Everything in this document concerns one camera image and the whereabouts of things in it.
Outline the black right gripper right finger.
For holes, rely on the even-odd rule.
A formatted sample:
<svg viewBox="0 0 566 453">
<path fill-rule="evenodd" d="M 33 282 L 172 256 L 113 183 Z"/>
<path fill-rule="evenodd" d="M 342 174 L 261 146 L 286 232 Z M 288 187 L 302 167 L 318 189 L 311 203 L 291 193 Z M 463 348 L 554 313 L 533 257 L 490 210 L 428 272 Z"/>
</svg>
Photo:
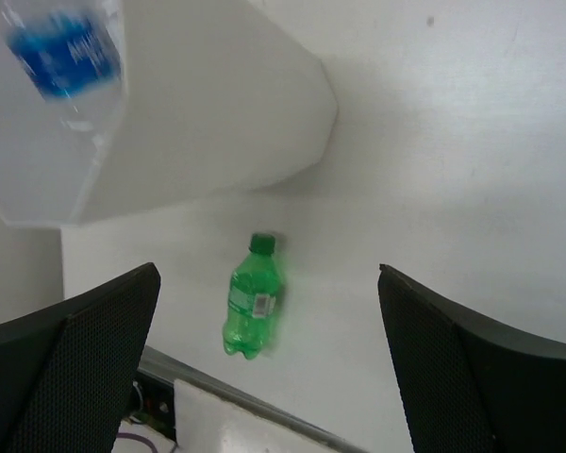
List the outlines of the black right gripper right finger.
<svg viewBox="0 0 566 453">
<path fill-rule="evenodd" d="M 393 267 L 378 296 L 416 452 L 566 452 L 566 344 L 453 302 Z"/>
</svg>

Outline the green plastic soda bottle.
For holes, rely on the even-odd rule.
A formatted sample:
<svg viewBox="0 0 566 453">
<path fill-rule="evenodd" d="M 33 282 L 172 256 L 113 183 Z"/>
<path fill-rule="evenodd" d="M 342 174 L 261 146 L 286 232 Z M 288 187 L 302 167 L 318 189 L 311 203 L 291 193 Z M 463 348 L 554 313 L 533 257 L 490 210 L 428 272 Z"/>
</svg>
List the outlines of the green plastic soda bottle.
<svg viewBox="0 0 566 453">
<path fill-rule="evenodd" d="M 254 233 L 248 255 L 231 274 L 222 330 L 228 356 L 241 354 L 253 360 L 273 339 L 277 302 L 283 290 L 275 247 L 274 235 Z"/>
</svg>

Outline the white octagonal plastic bin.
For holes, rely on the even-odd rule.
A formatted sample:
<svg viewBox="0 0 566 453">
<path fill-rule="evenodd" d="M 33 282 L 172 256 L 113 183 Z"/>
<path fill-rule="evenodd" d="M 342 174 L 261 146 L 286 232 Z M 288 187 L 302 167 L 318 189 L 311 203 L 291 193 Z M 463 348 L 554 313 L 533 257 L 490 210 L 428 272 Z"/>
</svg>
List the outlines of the white octagonal plastic bin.
<svg viewBox="0 0 566 453">
<path fill-rule="evenodd" d="M 119 1 L 125 105 L 101 163 L 26 143 L 34 94 L 0 38 L 0 217 L 61 228 L 223 190 L 319 161 L 338 106 L 321 61 L 246 1 Z"/>
</svg>

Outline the clear bottle blue label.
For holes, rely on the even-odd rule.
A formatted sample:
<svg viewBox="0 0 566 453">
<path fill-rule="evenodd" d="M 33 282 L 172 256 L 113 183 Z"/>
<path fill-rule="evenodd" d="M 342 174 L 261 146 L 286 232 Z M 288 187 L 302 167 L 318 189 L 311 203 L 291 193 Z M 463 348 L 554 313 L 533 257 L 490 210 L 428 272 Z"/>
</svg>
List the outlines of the clear bottle blue label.
<svg viewBox="0 0 566 453">
<path fill-rule="evenodd" d="M 125 105 L 119 1 L 0 1 L 0 38 L 34 94 L 11 125 L 26 143 L 101 163 Z"/>
</svg>

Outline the aluminium table edge rail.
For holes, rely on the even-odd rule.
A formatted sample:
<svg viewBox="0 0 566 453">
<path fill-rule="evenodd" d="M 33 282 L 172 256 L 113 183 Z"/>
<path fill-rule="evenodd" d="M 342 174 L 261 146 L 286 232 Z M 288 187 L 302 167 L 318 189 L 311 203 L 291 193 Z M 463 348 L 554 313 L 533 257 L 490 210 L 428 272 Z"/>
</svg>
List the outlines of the aluminium table edge rail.
<svg viewBox="0 0 566 453">
<path fill-rule="evenodd" d="M 363 448 L 353 445 L 329 431 L 282 411 L 186 363 L 177 361 L 150 346 L 146 346 L 142 352 L 139 371 L 160 381 L 165 386 L 173 387 L 177 379 L 183 380 L 194 387 L 221 398 L 223 401 L 233 403 L 281 427 L 289 428 L 295 433 L 327 446 L 336 452 L 364 452 Z"/>
</svg>

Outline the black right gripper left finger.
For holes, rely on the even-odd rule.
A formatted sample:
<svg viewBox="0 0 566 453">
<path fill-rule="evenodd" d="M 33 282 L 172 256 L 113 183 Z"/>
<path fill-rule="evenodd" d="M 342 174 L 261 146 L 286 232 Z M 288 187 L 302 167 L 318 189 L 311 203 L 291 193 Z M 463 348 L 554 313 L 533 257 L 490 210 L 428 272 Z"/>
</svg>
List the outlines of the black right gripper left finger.
<svg viewBox="0 0 566 453">
<path fill-rule="evenodd" d="M 145 263 L 0 324 L 0 452 L 109 452 L 158 303 Z"/>
</svg>

